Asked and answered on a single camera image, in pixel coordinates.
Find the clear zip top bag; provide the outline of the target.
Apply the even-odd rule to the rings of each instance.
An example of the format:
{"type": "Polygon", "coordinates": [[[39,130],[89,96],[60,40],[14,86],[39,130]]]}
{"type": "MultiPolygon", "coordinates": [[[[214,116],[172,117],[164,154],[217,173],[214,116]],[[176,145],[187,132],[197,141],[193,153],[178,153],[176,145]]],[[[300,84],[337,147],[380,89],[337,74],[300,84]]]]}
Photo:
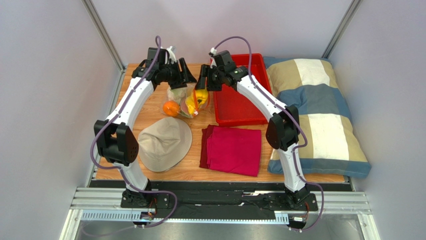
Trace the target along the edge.
{"type": "Polygon", "coordinates": [[[161,111],[169,117],[178,115],[192,119],[210,104],[210,93],[206,89],[196,89],[195,83],[186,87],[166,89],[161,111]]]}

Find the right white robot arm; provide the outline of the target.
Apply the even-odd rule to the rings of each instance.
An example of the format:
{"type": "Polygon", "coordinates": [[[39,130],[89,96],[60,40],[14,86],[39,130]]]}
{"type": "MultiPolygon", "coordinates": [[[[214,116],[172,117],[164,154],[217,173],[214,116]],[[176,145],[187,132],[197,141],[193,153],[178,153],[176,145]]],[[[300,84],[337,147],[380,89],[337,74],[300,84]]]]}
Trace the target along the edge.
{"type": "Polygon", "coordinates": [[[288,106],[269,93],[252,74],[251,66],[237,66],[229,51],[209,52],[210,64],[203,64],[196,89],[209,92],[221,91],[224,85],[245,96],[266,118],[268,126],[265,138],[278,153],[283,169],[285,192],[274,202],[290,209],[304,207],[310,191],[301,170],[299,136],[299,111],[288,106]]]}

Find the yellow fake pear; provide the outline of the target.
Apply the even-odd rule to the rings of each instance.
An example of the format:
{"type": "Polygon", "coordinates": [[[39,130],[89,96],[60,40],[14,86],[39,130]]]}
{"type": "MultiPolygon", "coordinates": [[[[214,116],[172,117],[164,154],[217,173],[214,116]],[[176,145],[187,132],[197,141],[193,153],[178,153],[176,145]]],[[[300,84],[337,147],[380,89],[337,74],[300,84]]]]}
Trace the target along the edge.
{"type": "Polygon", "coordinates": [[[193,97],[188,96],[185,99],[185,104],[186,104],[186,107],[187,107],[188,114],[190,116],[196,116],[198,114],[198,110],[196,108],[196,103],[194,102],[193,97]]]}

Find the yellow fake pepper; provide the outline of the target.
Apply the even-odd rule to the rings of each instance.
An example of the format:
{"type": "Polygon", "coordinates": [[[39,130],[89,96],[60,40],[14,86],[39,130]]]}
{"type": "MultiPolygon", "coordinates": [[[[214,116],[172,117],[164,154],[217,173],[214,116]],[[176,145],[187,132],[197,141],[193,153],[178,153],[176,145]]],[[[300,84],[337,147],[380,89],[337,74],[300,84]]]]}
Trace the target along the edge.
{"type": "Polygon", "coordinates": [[[195,90],[195,102],[198,106],[204,105],[209,101],[210,95],[206,89],[196,89],[195,90]]]}

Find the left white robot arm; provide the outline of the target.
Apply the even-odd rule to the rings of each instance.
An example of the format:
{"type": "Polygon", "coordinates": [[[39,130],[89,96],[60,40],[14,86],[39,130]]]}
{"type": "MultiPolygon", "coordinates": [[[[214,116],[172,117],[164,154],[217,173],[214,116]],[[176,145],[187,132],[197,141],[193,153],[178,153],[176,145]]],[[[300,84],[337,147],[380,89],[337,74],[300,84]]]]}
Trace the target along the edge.
{"type": "Polygon", "coordinates": [[[138,163],[139,144],[133,134],[143,105],[161,83],[178,89],[195,82],[184,58],[176,58],[174,46],[150,47],[147,58],[132,72],[129,86],[117,107],[105,120],[95,122],[92,147],[112,164],[112,169],[121,173],[126,183],[121,207],[147,208],[154,203],[155,193],[138,163]]]}

